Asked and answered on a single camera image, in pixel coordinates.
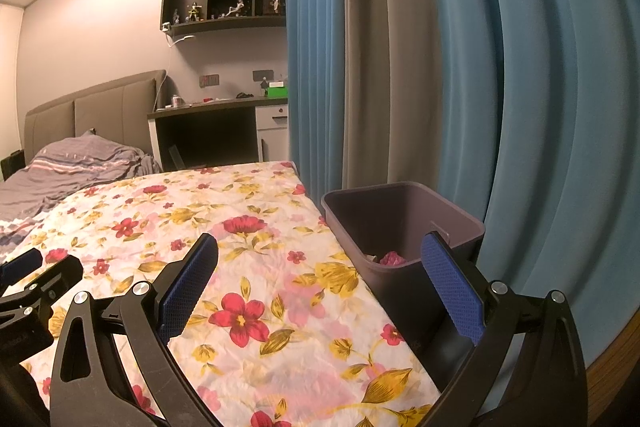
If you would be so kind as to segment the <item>left hand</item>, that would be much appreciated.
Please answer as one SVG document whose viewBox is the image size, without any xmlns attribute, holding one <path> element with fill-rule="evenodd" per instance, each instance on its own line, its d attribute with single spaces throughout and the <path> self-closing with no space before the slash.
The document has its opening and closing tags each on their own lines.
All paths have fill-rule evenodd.
<svg viewBox="0 0 640 427">
<path fill-rule="evenodd" d="M 1 366 L 1 425 L 50 425 L 50 413 L 40 397 L 35 380 L 19 364 Z"/>
</svg>

